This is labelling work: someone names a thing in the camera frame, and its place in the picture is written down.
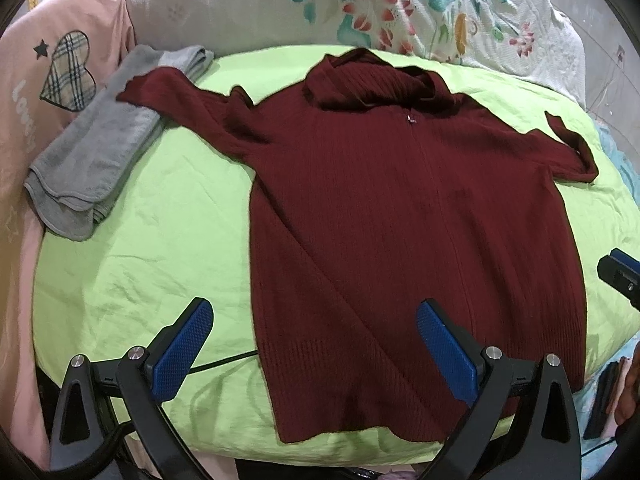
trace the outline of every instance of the sweater collar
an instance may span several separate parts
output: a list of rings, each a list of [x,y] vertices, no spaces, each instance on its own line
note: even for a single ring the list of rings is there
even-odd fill
[[[328,110],[399,104],[439,112],[457,101],[439,74],[417,66],[395,68],[365,48],[324,56],[306,76],[305,89],[318,107]]]

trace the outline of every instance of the blue gripper pad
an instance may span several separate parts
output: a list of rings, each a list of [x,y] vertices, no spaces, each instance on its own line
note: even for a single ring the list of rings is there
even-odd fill
[[[619,261],[621,264],[626,265],[629,269],[631,269],[636,274],[640,274],[640,262],[628,254],[624,253],[620,249],[613,249],[611,251],[610,256]]]
[[[156,402],[167,402],[178,394],[211,329],[211,304],[195,298],[173,325],[158,333],[149,345],[145,363],[145,375]]]
[[[417,313],[418,332],[457,400],[471,407],[478,398],[478,371],[428,301]]]

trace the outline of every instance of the hand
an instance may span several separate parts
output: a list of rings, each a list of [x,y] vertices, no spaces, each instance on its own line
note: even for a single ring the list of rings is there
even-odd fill
[[[634,351],[631,368],[625,378],[625,387],[616,407],[616,424],[622,426],[638,408],[638,382],[640,379],[640,343]]]

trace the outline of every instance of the ribbed knit fabric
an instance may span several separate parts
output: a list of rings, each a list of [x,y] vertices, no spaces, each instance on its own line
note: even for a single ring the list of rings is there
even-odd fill
[[[171,68],[118,98],[256,172],[252,308],[283,442],[373,426],[443,440],[465,405],[418,336],[428,297],[482,345],[558,354],[582,386],[586,295],[553,179],[591,182],[598,170],[560,118],[547,115],[566,144],[520,134],[438,74],[361,49],[326,56],[257,105]]]

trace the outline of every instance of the blue textured pad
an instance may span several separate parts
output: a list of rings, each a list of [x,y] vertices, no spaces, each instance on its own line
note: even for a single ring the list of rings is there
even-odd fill
[[[629,269],[637,274],[640,274],[640,262],[638,260],[633,259],[626,253],[623,253],[620,249],[613,249],[611,251],[610,256],[619,261],[621,264],[626,265]]]
[[[427,301],[418,307],[418,332],[457,400],[471,407],[478,398],[478,372]]]
[[[202,300],[154,367],[151,393],[156,402],[178,394],[212,328],[213,308]]]

